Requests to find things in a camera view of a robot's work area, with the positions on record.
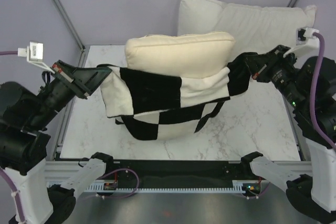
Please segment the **cream quilted pillow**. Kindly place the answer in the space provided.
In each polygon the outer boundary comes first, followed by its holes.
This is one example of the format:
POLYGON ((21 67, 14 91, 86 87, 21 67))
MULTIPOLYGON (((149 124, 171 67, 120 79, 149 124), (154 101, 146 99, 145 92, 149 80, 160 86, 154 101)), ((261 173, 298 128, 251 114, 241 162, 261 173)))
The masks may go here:
POLYGON ((129 39, 124 53, 133 70, 187 78, 220 72, 229 62, 235 39, 226 32, 200 35, 147 35, 129 39))

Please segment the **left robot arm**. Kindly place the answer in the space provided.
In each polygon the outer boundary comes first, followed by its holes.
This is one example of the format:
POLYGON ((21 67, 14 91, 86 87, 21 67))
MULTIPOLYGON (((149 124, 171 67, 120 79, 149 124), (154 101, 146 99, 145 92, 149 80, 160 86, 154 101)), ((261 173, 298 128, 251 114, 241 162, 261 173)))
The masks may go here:
POLYGON ((97 152, 61 184, 47 187, 45 180, 47 125, 73 98, 91 96, 110 73, 105 66, 57 61, 42 72, 38 94, 17 82, 1 84, 1 176, 16 205, 11 223, 63 223, 96 179, 114 175, 113 158, 97 152))

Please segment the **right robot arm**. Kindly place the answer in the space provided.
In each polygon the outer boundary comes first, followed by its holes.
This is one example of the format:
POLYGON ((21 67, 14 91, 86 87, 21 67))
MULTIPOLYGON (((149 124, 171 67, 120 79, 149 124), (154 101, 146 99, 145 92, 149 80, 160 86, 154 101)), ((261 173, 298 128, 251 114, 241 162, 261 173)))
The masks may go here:
POLYGON ((298 69, 296 55, 279 45, 265 54, 241 58, 251 77, 272 83, 293 107, 311 158, 311 175, 291 172, 259 152, 241 159, 246 179, 259 176, 285 192, 295 210, 320 223, 335 222, 335 62, 310 57, 298 69))

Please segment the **black white checkered pillowcase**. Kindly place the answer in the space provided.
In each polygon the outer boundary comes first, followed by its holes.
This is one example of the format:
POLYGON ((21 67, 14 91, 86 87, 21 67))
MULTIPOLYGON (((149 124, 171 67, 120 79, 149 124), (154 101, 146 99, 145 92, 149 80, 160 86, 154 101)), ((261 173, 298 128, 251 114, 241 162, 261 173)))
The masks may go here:
POLYGON ((119 118, 137 140, 178 138, 199 132, 224 103, 244 94, 250 73, 241 54, 213 76, 174 77, 105 64, 100 86, 108 118, 119 118))

